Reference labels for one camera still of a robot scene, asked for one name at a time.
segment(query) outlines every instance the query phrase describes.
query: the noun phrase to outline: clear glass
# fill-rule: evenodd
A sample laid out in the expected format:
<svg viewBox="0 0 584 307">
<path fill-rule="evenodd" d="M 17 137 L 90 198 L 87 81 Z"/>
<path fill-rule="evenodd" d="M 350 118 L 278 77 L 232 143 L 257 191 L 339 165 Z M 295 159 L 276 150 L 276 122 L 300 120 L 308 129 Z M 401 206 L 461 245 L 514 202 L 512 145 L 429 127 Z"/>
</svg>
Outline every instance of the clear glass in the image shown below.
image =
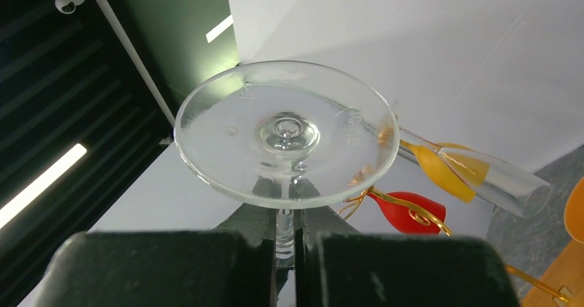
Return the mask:
<svg viewBox="0 0 584 307">
<path fill-rule="evenodd" d="M 279 261 L 290 260 L 294 256 L 294 211 L 290 209 L 278 211 L 275 233 L 275 256 Z"/>
<path fill-rule="evenodd" d="M 461 145 L 432 143 L 400 129 L 402 147 L 414 153 L 426 175 L 462 200 L 478 195 L 521 218 L 531 218 L 550 199 L 551 185 L 533 173 Z"/>
<path fill-rule="evenodd" d="M 304 209 L 373 185 L 397 155 L 399 130 L 385 99 L 357 78 L 270 61 L 227 70 L 190 93 L 175 140 L 189 168 L 223 194 Z"/>
</svg>

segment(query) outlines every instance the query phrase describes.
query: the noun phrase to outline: black slatted panel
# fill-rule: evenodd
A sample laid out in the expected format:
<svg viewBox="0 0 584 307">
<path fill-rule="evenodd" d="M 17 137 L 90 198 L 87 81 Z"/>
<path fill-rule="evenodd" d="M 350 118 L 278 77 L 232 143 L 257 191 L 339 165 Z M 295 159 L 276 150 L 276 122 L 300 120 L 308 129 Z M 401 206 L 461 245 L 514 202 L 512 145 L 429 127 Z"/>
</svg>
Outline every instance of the black slatted panel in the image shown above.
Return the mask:
<svg viewBox="0 0 584 307">
<path fill-rule="evenodd" d="M 53 1 L 0 0 L 0 208 L 76 143 L 87 153 L 0 228 L 0 306 L 28 294 L 171 130 L 96 4 L 64 15 Z"/>
</svg>

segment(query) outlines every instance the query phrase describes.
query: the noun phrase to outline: wine glass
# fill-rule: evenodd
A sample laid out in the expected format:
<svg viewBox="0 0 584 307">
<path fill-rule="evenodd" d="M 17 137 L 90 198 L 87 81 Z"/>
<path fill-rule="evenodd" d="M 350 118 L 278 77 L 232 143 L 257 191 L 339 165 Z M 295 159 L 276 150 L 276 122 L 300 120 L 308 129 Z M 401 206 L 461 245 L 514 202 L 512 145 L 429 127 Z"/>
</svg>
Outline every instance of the wine glass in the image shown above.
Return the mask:
<svg viewBox="0 0 584 307">
<path fill-rule="evenodd" d="M 392 132 L 383 143 L 380 129 Z M 215 75 L 180 106 L 174 134 L 201 180 L 239 201 L 279 209 L 279 259 L 292 254 L 292 210 L 360 195 L 399 148 L 395 115 L 379 93 L 342 71 L 298 61 Z"/>
</svg>

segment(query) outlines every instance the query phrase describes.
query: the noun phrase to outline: light strip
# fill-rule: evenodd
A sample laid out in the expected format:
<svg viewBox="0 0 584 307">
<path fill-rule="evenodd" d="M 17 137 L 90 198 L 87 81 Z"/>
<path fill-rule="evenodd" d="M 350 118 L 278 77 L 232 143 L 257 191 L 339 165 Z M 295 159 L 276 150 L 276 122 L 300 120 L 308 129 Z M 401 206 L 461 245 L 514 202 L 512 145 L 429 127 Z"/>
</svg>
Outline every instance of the light strip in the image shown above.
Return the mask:
<svg viewBox="0 0 584 307">
<path fill-rule="evenodd" d="M 87 149 L 83 145 L 76 144 L 28 187 L 22 190 L 21 193 L 2 207 L 0 209 L 0 229 L 45 191 L 57 178 L 63 175 L 77 160 L 81 159 L 86 152 Z"/>
<path fill-rule="evenodd" d="M 215 26 L 215 28 L 207 33 L 207 42 L 211 43 L 212 40 L 221 35 L 221 33 L 223 33 L 231 25 L 233 25 L 233 17 L 229 15 L 229 17 L 225 18 L 224 21 L 221 21 L 219 25 Z"/>
</svg>

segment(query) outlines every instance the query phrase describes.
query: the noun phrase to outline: red glass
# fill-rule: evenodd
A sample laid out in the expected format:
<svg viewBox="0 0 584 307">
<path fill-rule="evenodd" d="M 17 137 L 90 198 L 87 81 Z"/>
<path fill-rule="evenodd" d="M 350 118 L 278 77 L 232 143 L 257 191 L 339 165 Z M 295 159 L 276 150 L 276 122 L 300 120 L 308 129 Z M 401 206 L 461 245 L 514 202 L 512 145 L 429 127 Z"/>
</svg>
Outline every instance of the red glass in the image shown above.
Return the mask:
<svg viewBox="0 0 584 307">
<path fill-rule="evenodd" d="M 387 195 L 413 202 L 414 204 L 423 207 L 432 214 L 436 215 L 442 222 L 444 222 L 446 219 L 446 207 L 433 200 L 429 200 L 424 196 L 403 191 L 390 192 L 387 193 Z M 369 197 L 372 197 L 377 202 L 385 218 L 400 233 L 422 235 L 437 235 L 440 233 L 440 228 L 436 224 L 431 222 L 427 222 L 428 225 L 426 225 L 426 223 L 418 223 L 418 221 L 416 221 L 413 217 L 416 215 L 415 212 L 410 212 L 407 207 L 386 202 L 385 200 L 382 200 L 372 194 L 370 194 Z"/>
</svg>

